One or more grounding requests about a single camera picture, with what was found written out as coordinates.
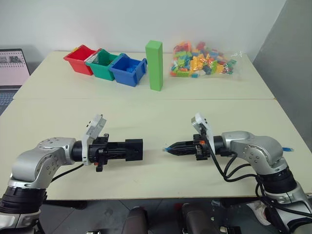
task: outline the green block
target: green block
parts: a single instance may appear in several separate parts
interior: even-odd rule
[[[213,61],[210,63],[210,68],[211,68],[211,73],[215,73],[216,72],[216,67],[218,66],[218,62],[217,60]]]
[[[181,56],[184,56],[186,55],[186,51],[179,51],[179,52],[176,52],[174,57],[181,57]]]
[[[233,67],[236,64],[236,61],[234,59],[231,59],[226,63],[229,67]]]
[[[178,60],[177,60],[177,65],[178,65],[179,67],[184,67],[184,64],[185,64],[185,60],[184,60],[184,59],[178,59]]]
[[[177,71],[176,76],[177,77],[188,77],[190,75],[189,71]]]
[[[150,87],[160,91],[163,85],[162,42],[150,40],[145,46]]]

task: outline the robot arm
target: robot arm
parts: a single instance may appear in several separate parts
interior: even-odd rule
[[[177,142],[166,151],[178,156],[195,154],[197,160],[207,160],[215,154],[232,156],[234,152],[249,162],[256,172],[254,177],[257,188],[263,191],[261,199],[267,205],[268,220],[283,233],[301,233],[302,230],[312,233],[311,204],[295,181],[278,141],[244,131],[213,136],[209,124],[200,114],[192,118],[192,125],[199,132],[193,135],[193,141]]]
[[[46,199],[46,189],[60,166],[82,161],[84,165],[96,164],[97,172],[100,172],[109,159],[143,159],[142,139],[108,142],[108,134],[99,137],[105,122],[102,115],[96,115],[87,125],[82,141],[53,137],[18,156],[0,201],[0,230],[15,229],[18,232],[17,229],[38,224],[39,208]]]

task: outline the blue plastic bin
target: blue plastic bin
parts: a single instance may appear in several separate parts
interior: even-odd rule
[[[142,61],[129,58],[126,54],[121,54],[114,65],[109,70],[114,74],[118,83],[135,87],[146,73],[147,60]]]

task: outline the red plastic bin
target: red plastic bin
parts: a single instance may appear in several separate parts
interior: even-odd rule
[[[75,72],[93,75],[91,68],[86,65],[86,60],[99,50],[91,50],[87,46],[81,45],[78,49],[66,55],[64,59],[70,63]]]

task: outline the white table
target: white table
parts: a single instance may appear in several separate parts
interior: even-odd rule
[[[84,166],[53,182],[49,199],[105,199],[152,197],[254,196],[255,180],[223,181],[211,159],[173,156],[162,148],[192,140],[191,117],[201,112],[215,135],[244,130],[271,136],[295,152],[284,153],[295,179],[312,191],[312,155],[276,100],[115,100],[32,99],[14,100],[0,116],[0,194],[6,189],[15,158],[49,137],[81,139],[86,123],[96,114],[107,119],[103,133],[110,141],[143,138],[144,160],[110,160],[102,173]],[[219,158],[225,166],[228,158]],[[244,161],[238,159],[234,166]],[[58,173],[69,170],[63,166]],[[251,168],[242,174],[252,172]]]
[[[137,87],[119,84],[74,72],[63,59],[68,52],[52,52],[20,88],[14,99],[24,98],[101,98],[125,99],[273,99],[261,76],[247,55],[242,57],[239,76],[226,78],[170,77],[172,54],[163,55],[164,85],[161,92],[149,86],[145,75]],[[143,59],[145,53],[127,53],[134,59]]]

